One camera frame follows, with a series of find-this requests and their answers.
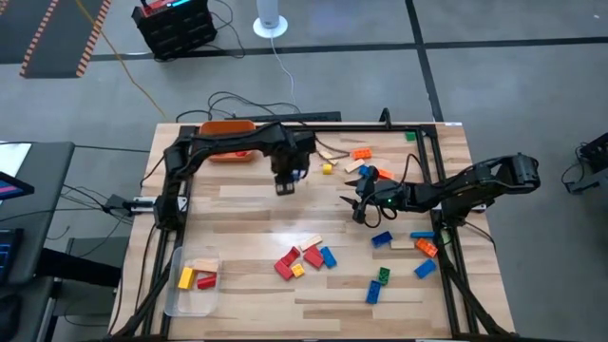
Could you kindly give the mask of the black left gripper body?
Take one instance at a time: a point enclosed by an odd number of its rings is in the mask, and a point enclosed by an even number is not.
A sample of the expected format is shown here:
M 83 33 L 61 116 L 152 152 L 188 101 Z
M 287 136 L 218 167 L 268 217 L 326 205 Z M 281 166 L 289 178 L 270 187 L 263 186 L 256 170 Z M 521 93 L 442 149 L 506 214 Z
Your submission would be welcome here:
M 271 170 L 276 175 L 292 175 L 294 170 L 310 168 L 310 155 L 316 151 L 316 136 L 310 130 L 292 131 L 284 128 L 284 138 L 272 150 Z

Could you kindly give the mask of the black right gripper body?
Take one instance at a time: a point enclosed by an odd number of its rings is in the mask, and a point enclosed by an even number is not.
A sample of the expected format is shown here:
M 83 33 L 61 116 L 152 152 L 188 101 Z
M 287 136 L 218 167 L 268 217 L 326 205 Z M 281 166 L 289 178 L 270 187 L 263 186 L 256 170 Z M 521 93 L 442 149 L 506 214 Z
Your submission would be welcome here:
M 382 219 L 394 220 L 406 198 L 404 184 L 394 180 L 375 180 L 362 177 L 355 187 L 359 206 L 353 210 L 352 219 L 357 223 L 367 223 L 367 206 L 371 205 L 378 214 L 378 223 Z

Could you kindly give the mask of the red smooth block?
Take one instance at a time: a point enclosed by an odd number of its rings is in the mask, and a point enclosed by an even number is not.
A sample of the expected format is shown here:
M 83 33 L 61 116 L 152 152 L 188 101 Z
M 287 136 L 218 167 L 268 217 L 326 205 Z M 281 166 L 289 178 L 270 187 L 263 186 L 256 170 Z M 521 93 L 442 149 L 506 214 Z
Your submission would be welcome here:
M 274 268 L 276 272 L 286 281 L 290 280 L 294 276 L 294 273 L 291 268 L 281 260 L 278 260 L 275 263 Z
M 315 245 L 309 247 L 305 251 L 303 258 L 309 264 L 311 264 L 313 267 L 315 267 L 315 269 L 320 269 L 321 266 L 324 264 L 324 257 L 321 255 L 321 253 L 319 252 L 319 250 L 317 249 L 317 247 Z

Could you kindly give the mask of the black power strip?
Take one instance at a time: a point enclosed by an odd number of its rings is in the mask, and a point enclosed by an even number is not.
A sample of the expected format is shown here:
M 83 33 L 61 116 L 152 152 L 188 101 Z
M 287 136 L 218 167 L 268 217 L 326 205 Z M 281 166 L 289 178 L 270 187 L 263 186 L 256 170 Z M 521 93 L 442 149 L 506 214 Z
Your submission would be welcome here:
M 225 118 L 225 121 L 243 120 L 251 121 L 254 123 L 266 123 L 266 122 L 341 122 L 342 114 L 340 111 L 326 111 L 326 112 L 308 112 L 308 113 L 293 113 L 293 114 L 270 114 L 270 115 L 257 115 L 249 117 L 235 117 Z

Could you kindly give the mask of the orange plastic bin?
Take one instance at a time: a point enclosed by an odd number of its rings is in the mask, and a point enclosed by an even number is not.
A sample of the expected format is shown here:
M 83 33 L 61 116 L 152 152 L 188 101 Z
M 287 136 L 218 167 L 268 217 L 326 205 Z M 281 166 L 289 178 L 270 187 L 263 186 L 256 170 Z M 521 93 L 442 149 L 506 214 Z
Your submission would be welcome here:
M 216 136 L 216 135 L 227 135 L 233 133 L 243 133 L 253 131 L 256 126 L 251 121 L 235 120 L 235 121 L 210 121 L 203 123 L 199 129 L 201 135 Z M 247 150 L 248 154 L 246 157 L 237 157 L 236 152 L 224 153 L 213 155 L 208 158 L 208 161 L 215 163 L 246 163 L 251 162 L 256 157 L 256 152 L 253 150 Z

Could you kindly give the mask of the white floor stand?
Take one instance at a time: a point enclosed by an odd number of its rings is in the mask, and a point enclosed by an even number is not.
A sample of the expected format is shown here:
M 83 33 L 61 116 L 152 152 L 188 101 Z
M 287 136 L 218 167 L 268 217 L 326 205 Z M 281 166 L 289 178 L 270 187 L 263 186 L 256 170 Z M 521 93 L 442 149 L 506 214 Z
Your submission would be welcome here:
M 287 31 L 289 23 L 279 12 L 278 0 L 256 0 L 256 11 L 253 30 L 257 36 L 272 40 Z

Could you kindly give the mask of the black crate red top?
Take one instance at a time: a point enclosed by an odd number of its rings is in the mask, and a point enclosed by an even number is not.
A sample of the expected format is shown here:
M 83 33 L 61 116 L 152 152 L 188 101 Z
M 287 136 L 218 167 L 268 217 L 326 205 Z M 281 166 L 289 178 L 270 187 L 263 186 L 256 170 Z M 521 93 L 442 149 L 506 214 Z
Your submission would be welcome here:
M 140 1 L 131 18 L 155 59 L 179 58 L 217 36 L 208 0 Z

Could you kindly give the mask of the clear plastic container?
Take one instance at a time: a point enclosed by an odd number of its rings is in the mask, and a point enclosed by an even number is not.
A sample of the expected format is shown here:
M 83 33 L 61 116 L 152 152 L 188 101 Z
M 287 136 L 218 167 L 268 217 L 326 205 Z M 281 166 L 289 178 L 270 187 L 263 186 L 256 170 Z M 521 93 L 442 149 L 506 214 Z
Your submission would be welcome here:
M 189 290 L 181 290 L 178 288 L 181 270 L 184 267 L 192 268 L 195 259 L 216 259 L 219 262 L 218 271 L 216 273 L 197 272 L 196 278 Z M 167 294 L 164 303 L 163 311 L 168 316 L 172 317 L 205 317 L 211 314 L 218 305 L 219 301 L 219 269 L 221 259 L 219 252 L 212 246 L 179 247 L 177 248 L 170 261 L 170 274 L 167 282 Z M 205 276 L 217 276 L 217 285 L 215 288 L 199 290 L 197 280 Z

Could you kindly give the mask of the black neighbouring robot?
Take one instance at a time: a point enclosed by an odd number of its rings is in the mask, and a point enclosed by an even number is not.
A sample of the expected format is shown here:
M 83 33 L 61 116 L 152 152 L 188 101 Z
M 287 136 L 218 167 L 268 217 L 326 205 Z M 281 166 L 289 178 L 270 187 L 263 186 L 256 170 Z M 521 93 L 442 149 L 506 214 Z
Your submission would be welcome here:
M 569 194 L 578 195 L 597 187 L 608 187 L 608 132 L 590 142 L 582 142 L 575 149 L 576 163 L 561 175 L 561 183 Z M 578 167 L 580 175 L 566 180 L 566 174 Z

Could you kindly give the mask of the dark grey desk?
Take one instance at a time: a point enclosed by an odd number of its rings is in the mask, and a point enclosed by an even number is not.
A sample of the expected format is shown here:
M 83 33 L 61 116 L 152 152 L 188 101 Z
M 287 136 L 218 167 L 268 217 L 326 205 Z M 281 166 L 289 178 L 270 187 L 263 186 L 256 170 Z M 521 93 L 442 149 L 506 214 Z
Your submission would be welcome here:
M 17 285 L 34 277 L 75 145 L 72 142 L 34 144 L 16 178 L 34 187 L 34 193 L 0 204 L 0 230 L 23 231 L 7 283 Z

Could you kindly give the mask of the black mat hazard stripes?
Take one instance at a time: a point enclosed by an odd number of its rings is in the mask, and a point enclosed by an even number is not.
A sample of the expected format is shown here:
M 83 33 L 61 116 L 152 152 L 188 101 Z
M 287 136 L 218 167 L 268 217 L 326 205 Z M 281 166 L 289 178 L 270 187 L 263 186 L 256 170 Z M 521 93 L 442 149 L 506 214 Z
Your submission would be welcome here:
M 0 0 L 0 65 L 27 79 L 85 75 L 112 0 Z

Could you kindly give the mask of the white sheet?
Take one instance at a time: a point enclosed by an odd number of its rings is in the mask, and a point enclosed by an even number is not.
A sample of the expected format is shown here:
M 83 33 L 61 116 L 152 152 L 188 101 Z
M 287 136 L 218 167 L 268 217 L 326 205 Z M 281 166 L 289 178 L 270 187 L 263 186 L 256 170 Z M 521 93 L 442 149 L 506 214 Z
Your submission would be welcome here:
M 15 177 L 30 148 L 30 143 L 0 142 L 0 172 Z

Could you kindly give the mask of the tablet screen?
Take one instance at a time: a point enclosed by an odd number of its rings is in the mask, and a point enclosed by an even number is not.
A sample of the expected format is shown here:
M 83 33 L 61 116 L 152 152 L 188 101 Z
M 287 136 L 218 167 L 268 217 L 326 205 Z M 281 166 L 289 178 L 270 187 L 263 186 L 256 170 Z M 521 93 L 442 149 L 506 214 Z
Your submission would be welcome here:
M 35 188 L 4 172 L 0 172 L 0 201 L 32 195 Z

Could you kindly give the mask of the black keyboard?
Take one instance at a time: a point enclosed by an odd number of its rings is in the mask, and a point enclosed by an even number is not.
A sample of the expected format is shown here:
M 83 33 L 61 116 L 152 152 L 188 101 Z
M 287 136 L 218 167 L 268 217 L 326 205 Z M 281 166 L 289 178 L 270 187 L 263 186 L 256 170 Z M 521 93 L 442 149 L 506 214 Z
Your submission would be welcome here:
M 23 229 L 0 229 L 0 285 L 4 285 L 23 240 Z

